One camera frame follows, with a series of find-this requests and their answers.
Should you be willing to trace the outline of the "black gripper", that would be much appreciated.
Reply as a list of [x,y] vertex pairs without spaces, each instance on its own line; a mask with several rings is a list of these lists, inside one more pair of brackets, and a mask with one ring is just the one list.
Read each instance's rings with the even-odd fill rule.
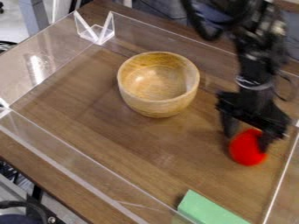
[[290,118],[276,106],[270,90],[217,92],[216,109],[218,111],[222,133],[232,138],[238,130],[238,123],[246,123],[261,130],[257,147],[266,152],[269,144],[284,137]]

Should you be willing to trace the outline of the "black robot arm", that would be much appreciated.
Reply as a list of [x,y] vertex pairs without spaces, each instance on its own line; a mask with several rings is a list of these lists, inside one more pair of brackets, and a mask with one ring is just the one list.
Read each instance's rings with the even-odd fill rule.
[[238,122],[261,130],[260,152],[284,136],[289,116],[274,104],[276,76],[285,63],[285,21],[272,0],[181,0],[186,18],[200,37],[214,41],[228,35],[233,42],[238,74],[236,92],[218,92],[222,131],[236,133]]

